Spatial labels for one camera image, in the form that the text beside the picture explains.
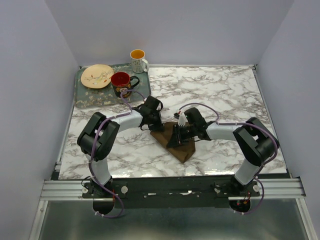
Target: white wall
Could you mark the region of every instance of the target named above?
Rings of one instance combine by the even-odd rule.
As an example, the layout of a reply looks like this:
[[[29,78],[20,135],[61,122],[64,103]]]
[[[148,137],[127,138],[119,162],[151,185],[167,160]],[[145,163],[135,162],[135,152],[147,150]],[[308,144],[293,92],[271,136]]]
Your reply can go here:
[[[0,2],[0,239],[29,238],[77,69],[43,0]]]
[[[295,0],[258,65],[288,169],[320,237],[320,1]]]
[[[293,0],[46,0],[80,65],[256,64]]]

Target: black and red mug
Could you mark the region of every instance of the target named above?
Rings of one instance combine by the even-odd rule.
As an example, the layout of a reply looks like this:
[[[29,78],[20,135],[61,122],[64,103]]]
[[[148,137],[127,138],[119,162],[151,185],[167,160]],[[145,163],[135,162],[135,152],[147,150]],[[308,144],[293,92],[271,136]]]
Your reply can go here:
[[[132,84],[131,81],[134,79],[136,79],[137,82]],[[128,73],[123,71],[116,72],[111,77],[111,84],[112,84],[114,93],[119,98],[122,92],[126,92],[127,90],[132,90],[139,83],[140,83],[140,80],[137,76],[129,76]],[[127,98],[130,96],[130,94],[131,92],[129,91],[126,94],[123,94],[122,96],[124,98]]]

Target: green tray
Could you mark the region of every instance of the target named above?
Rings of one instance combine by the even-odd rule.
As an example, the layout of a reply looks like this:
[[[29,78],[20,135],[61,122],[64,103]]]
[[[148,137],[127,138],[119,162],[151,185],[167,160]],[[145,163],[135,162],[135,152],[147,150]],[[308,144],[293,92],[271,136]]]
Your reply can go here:
[[[112,84],[108,84],[108,86],[101,89],[92,89],[86,86],[83,86],[81,83],[81,75],[84,70],[87,68],[83,67],[75,74],[75,86],[74,86],[74,101],[75,106],[80,109],[87,109],[93,107],[107,106],[113,104],[123,104],[121,98],[115,95],[115,92],[112,88]],[[116,64],[110,65],[113,69],[114,73],[117,72],[125,72],[131,76],[137,76],[140,79],[140,83],[138,86],[134,88],[134,90],[139,91],[145,97],[148,97],[151,94],[149,76],[147,72],[143,73],[135,73],[132,70],[130,63]],[[136,92],[133,92],[128,98],[127,101],[129,103],[141,101],[142,98]]]

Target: mug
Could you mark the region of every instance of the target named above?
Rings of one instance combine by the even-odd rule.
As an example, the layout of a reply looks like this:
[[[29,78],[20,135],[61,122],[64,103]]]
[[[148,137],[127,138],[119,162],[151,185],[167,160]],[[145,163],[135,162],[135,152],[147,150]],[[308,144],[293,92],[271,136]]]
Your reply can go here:
[[[137,82],[134,84],[131,84],[131,81],[133,79],[137,79]],[[137,76],[129,76],[128,73],[119,71],[111,76],[111,83],[112,83],[112,87],[115,95],[120,98],[120,94],[122,92],[133,89],[140,83],[140,80]],[[128,92],[126,94],[123,94],[122,96],[124,98],[127,98],[130,96],[130,94],[131,92]]]
[[[137,74],[149,71],[149,63],[145,60],[145,55],[145,52],[140,49],[130,53],[132,69]]]

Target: brown cloth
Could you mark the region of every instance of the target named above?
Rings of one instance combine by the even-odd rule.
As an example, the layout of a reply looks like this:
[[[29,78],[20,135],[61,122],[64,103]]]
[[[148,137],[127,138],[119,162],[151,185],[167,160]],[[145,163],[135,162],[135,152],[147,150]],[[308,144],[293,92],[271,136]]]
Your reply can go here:
[[[167,148],[167,143],[170,141],[174,124],[176,124],[176,122],[166,122],[164,124],[164,131],[151,131],[150,134],[181,163],[185,163],[196,151],[195,139],[191,138],[186,145]]]

